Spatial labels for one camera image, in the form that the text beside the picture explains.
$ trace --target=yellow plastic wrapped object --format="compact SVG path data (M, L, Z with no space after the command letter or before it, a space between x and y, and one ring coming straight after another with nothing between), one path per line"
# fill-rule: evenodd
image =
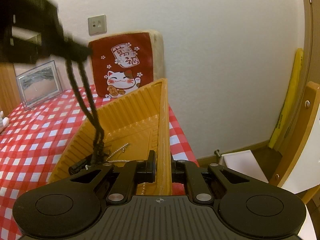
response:
M299 79L300 79L302 59L303 59L303 49L299 48L299 49L297 49L296 56L294 59L293 69L292 69L292 73L291 73L291 78L290 78L290 82L289 82L287 95L284 100L284 105L282 107L276 128L275 128L275 130L271 136L271 139L269 141L269 144L268 144L268 147L271 149L275 146L275 143L280 135L280 132L283 129L284 123L285 123L285 121L288 117L288 114L292 108L292 105L294 103L294 98L296 96L297 86L298 86Z
M146 195L171 195L171 155L167 79L159 79L97 109L105 131L105 152L114 152L126 143L111 160L148 158L156 152L156 182L146 184ZM88 120L80 126L56 164L49 183L69 176L68 168L92 154L95 129ZM140 184L137 194L142 191Z

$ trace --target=white plush toy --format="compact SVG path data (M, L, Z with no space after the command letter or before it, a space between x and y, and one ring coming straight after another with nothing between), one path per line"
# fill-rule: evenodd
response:
M4 128L6 128L9 124L9 118L5 117L3 118L3 111L0 112L0 133Z

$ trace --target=cat face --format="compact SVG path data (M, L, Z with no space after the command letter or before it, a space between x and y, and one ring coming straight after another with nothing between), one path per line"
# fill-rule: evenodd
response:
M125 72L108 71L107 84L115 88L129 88L135 85L135 80L131 70Z

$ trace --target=red and white gingham tablecloth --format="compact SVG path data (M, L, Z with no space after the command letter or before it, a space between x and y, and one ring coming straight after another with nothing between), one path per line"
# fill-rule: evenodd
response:
M84 89L80 89L86 100ZM97 107L110 99L100 98L91 86ZM85 119L72 90L28 111L22 105L9 115L10 125L0 135L0 238L15 240L21 235L12 216L15 200L24 192L43 186L61 153ZM169 108L170 149L175 160L195 163L191 147ZM183 186L173 184L175 195Z

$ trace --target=baseboard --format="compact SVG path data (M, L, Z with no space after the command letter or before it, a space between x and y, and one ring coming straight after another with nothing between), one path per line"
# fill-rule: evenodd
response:
M268 141L264 141L264 142L260 142L260 143L256 143L256 144L252 144L252 145L249 145L249 146L246 146L246 147L243 147L243 148L240 148L240 149L236 149L236 150L233 150L233 151L224 152L224 153L221 153L221 154L241 152L241 151L246 151L246 150L251 150L252 151L252 150L256 150L256 149L265 147L265 146L268 145L268 143L269 143L269 140ZM216 155L210 155L210 156L207 156L207 157L199 158L199 159L197 159L197 161L198 161L200 167L207 167L210 163L217 163L217 157L216 157Z

